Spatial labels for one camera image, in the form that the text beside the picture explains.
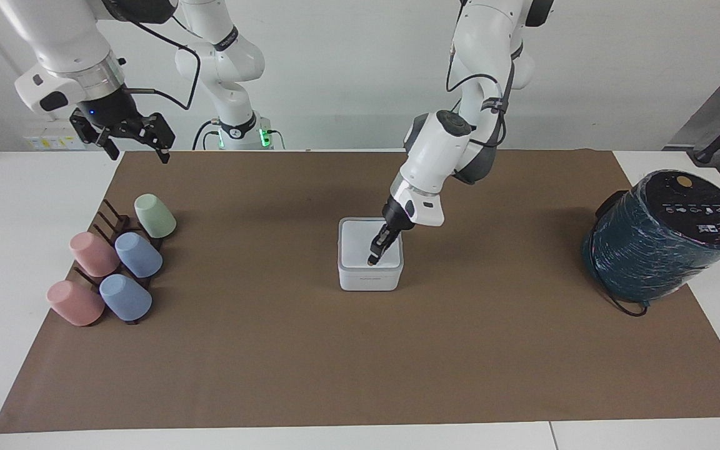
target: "brown mat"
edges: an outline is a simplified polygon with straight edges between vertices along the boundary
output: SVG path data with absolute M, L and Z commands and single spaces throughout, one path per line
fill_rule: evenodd
M 404 236 L 392 293 L 338 286 L 338 220 L 403 154 L 128 153 L 107 197 L 178 216 L 138 325 L 50 312 L 0 433 L 720 416 L 720 341 L 687 287 L 634 319 L 584 272 L 614 156 L 503 151 Z

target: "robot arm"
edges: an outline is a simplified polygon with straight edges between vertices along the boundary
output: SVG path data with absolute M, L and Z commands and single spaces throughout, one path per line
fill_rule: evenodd
M 404 142 L 407 160 L 382 209 L 386 223 L 371 241 L 369 265 L 382 258 L 401 231 L 417 224 L 443 224 L 440 192 L 447 177 L 474 184 L 491 171 L 504 133 L 509 92 L 523 88 L 534 69 L 531 57 L 523 53 L 522 29 L 542 25 L 552 2 L 462 2 L 448 79 L 462 88 L 460 114 L 438 111 L 415 119 Z
M 189 48 L 202 60 L 199 82 L 215 105 L 222 141 L 231 142 L 229 147 L 235 149 L 262 148 L 258 128 L 265 119 L 258 120 L 249 94 L 238 84 L 260 78 L 266 68 L 262 52 L 238 32 L 223 1 L 181 0 L 180 6 L 192 33 L 206 41 Z M 178 51 L 176 62 L 179 73 L 193 80 L 194 56 Z
M 37 57 L 15 82 L 32 111 L 76 104 L 71 124 L 84 143 L 95 143 L 115 160 L 118 148 L 111 138 L 134 139 L 168 162 L 174 132 L 162 114 L 138 112 L 124 85 L 125 61 L 115 59 L 96 20 L 163 23 L 174 14 L 176 0 L 0 0 L 0 9 Z

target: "white box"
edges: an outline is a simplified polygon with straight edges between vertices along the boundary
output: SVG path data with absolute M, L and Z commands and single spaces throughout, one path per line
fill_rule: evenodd
M 399 284 L 405 260 L 402 236 L 369 266 L 371 240 L 377 236 L 382 217 L 344 217 L 337 226 L 337 273 L 344 291 L 392 291 Z

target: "pink cup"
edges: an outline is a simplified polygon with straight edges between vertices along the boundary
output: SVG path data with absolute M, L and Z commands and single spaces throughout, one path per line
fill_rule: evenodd
M 121 263 L 115 249 L 105 239 L 89 231 L 74 236 L 69 248 L 82 270 L 90 276 L 108 276 Z
M 105 310 L 102 297 L 68 280 L 55 282 L 46 293 L 46 299 L 55 313 L 78 327 L 92 324 Z

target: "cup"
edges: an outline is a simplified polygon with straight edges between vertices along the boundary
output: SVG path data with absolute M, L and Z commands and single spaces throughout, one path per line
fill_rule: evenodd
M 135 233 L 124 233 L 115 240 L 115 251 L 126 268 L 137 276 L 146 278 L 160 270 L 163 257 L 148 240 Z
M 99 285 L 99 293 L 112 312 L 125 322 L 138 320 L 148 313 L 152 296 L 137 281 L 112 274 Z
M 135 199 L 135 214 L 146 233 L 152 238 L 165 238 L 177 228 L 177 219 L 155 194 L 143 194 Z
M 108 276 L 121 263 L 111 245 L 101 236 L 89 231 L 72 237 L 69 249 L 82 270 L 90 276 Z
M 55 313 L 72 325 L 84 327 L 96 321 L 105 311 L 105 302 L 88 287 L 63 280 L 55 282 L 46 293 Z

